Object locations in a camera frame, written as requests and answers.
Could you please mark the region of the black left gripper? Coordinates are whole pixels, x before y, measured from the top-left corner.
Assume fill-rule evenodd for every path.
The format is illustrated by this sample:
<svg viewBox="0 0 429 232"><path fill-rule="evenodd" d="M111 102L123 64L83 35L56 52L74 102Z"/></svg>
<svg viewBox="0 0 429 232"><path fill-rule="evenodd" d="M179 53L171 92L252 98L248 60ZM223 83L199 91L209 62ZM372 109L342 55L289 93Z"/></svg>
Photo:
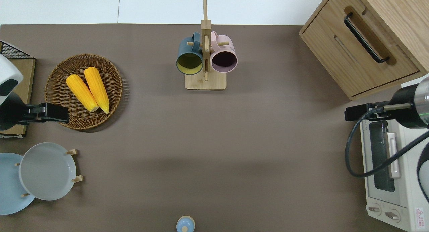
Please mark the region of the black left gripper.
<svg viewBox="0 0 429 232"><path fill-rule="evenodd" d="M51 103L25 104L20 96L11 92L0 107L0 129L7 130L16 124L29 125L31 122L46 122L49 120L47 116L48 108L51 108L52 119L69 123L67 107Z"/></svg>

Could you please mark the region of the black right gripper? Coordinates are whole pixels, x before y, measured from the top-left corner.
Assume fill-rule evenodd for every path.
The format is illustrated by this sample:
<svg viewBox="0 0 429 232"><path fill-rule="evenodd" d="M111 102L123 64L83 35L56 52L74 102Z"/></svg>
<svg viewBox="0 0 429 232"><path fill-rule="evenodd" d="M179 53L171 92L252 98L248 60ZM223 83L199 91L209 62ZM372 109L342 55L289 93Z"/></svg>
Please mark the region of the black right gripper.
<svg viewBox="0 0 429 232"><path fill-rule="evenodd" d="M389 102L372 103L363 113L362 105L347 107L345 121L363 120L381 121L396 120L400 125L409 129L420 128L420 116L414 102L417 86L411 85L396 91Z"/></svg>

